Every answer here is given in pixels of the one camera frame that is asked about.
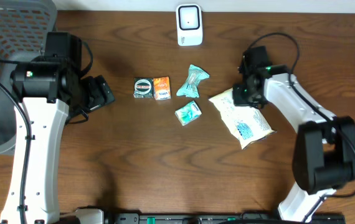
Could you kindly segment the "orange juice carton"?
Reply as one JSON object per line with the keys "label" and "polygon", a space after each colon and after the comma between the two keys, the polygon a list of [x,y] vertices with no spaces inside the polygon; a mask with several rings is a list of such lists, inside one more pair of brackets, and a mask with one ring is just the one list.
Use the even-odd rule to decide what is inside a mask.
{"label": "orange juice carton", "polygon": [[155,100],[168,100],[171,98],[169,77],[154,78],[153,88]]}

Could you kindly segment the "round black lidded cup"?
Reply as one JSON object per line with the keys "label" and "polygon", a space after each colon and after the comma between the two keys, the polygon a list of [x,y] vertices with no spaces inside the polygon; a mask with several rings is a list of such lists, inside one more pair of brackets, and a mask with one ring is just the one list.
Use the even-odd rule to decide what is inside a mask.
{"label": "round black lidded cup", "polygon": [[153,97],[153,79],[152,78],[135,78],[134,92],[135,98],[152,98]]}

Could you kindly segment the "teal candy wrapper bag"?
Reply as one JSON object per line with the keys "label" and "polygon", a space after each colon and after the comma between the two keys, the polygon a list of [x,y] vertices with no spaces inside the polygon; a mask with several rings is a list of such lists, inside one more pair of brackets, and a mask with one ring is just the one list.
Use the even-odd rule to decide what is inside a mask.
{"label": "teal candy wrapper bag", "polygon": [[190,65],[188,76],[182,87],[178,89],[177,96],[185,96],[188,98],[199,98],[198,85],[201,81],[208,79],[210,75],[202,68]]}

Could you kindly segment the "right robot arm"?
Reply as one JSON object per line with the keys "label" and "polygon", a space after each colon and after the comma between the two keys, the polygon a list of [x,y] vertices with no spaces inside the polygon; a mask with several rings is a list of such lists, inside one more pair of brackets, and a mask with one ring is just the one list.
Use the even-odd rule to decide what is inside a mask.
{"label": "right robot arm", "polygon": [[[355,122],[324,109],[298,83],[285,65],[247,67],[233,87],[236,106],[263,108],[273,104],[296,132],[292,171],[295,183],[279,204],[278,216],[310,223],[327,198],[355,180]],[[355,191],[348,197],[355,196]]]}

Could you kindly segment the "green tissue pack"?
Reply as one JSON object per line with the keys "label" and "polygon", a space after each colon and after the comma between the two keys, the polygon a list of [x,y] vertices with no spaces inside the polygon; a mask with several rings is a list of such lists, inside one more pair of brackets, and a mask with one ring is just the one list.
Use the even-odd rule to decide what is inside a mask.
{"label": "green tissue pack", "polygon": [[198,107],[195,101],[190,101],[188,104],[179,108],[174,113],[182,126],[189,124],[196,120],[202,114],[202,111]]}

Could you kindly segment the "yellow blue snack bag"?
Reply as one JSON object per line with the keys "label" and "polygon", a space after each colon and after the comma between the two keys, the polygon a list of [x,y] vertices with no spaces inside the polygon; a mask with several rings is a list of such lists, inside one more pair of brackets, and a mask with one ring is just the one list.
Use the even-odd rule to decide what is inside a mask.
{"label": "yellow blue snack bag", "polygon": [[228,89],[209,98],[209,101],[219,111],[230,133],[239,140],[242,149],[275,132],[260,110],[250,106],[235,106],[232,94],[233,89]]}

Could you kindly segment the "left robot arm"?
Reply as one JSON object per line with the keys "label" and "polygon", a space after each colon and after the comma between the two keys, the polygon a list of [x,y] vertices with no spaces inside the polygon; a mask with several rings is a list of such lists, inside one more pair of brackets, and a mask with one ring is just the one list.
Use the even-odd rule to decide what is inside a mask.
{"label": "left robot arm", "polygon": [[57,189],[66,123],[114,101],[104,77],[83,77],[67,62],[21,62],[11,73],[17,95],[16,145],[1,223],[60,220]]}

